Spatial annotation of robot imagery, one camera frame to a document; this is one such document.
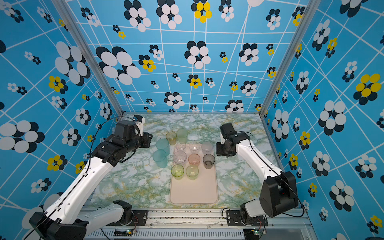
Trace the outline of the pink textured plastic cup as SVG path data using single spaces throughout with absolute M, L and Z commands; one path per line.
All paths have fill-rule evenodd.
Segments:
M 191 166 L 197 167 L 201 162 L 201 157 L 198 154 L 190 154 L 188 157 L 188 162 Z

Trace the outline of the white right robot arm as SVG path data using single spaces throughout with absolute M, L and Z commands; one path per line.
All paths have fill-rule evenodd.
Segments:
M 243 158 L 257 174 L 262 184 L 258 199 L 241 205 L 241 221 L 252 224 L 262 216 L 275 217 L 299 206 L 296 178 L 270 162 L 245 132 L 237 132 L 231 123 L 220 126 L 221 141 L 216 143 L 216 155 Z

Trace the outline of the dark grey plastic cup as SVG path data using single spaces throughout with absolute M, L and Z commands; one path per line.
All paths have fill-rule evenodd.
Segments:
M 215 156 L 212 154 L 206 154 L 203 156 L 203 163 L 206 169 L 211 169 L 215 164 Z

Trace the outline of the small clear faceted glass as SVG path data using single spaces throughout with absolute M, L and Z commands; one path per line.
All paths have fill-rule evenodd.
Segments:
M 199 149 L 201 148 L 201 144 L 199 143 L 189 143 L 189 149 L 192 151 L 192 152 L 197 152 Z

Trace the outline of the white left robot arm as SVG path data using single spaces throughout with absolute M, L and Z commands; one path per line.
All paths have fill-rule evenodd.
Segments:
M 153 136 L 144 132 L 144 124 L 145 118 L 140 115 L 118 122 L 115 132 L 91 152 L 85 168 L 67 190 L 44 212 L 31 216 L 32 232 L 42 240 L 82 240 L 111 223 L 138 226 L 131 204 L 122 200 L 90 214 L 80 211 L 104 177 L 130 159 L 128 153 L 134 155 L 139 148 L 150 147 Z

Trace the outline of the bright green plastic cup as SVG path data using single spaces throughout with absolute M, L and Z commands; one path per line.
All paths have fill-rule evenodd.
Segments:
M 181 180 L 184 177 L 185 169 L 182 165 L 176 164 L 171 168 L 171 174 L 174 179 Z

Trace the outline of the pale green plastic cup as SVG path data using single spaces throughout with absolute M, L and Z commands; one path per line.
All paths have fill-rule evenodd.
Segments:
M 186 168 L 186 175 L 190 180 L 197 179 L 199 175 L 199 168 L 196 165 L 190 165 Z

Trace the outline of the light green textured cup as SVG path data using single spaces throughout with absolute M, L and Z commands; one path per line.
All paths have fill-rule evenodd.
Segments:
M 184 128 L 181 128 L 177 131 L 177 139 L 180 144 L 186 144 L 188 141 L 188 131 Z

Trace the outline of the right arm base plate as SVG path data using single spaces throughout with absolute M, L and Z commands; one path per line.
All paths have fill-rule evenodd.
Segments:
M 244 219 L 240 210 L 225 210 L 224 218 L 227 220 L 229 227 L 267 227 L 268 220 L 264 216 Z

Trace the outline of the amber yellow plastic cup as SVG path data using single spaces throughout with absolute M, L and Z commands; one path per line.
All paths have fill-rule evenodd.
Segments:
M 167 132 L 166 139 L 168 140 L 170 146 L 174 146 L 177 143 L 177 133 L 174 131 Z

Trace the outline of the large clear plastic cup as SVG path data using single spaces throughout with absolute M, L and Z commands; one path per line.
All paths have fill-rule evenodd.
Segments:
M 181 165 L 184 167 L 187 159 L 187 154 L 184 151 L 177 151 L 173 154 L 173 161 L 175 165 Z

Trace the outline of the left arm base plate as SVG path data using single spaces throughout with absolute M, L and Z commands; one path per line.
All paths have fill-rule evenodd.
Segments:
M 108 226 L 143 227 L 146 225 L 148 213 L 148 210 L 132 210 L 132 218 L 129 222 L 125 223 L 124 221 L 120 220 L 116 223 L 108 224 Z

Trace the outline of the clear textured plastic cup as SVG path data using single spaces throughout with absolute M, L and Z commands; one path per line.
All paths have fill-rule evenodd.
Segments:
M 214 146 L 210 142 L 204 142 L 201 145 L 201 149 L 204 155 L 212 154 L 214 152 Z

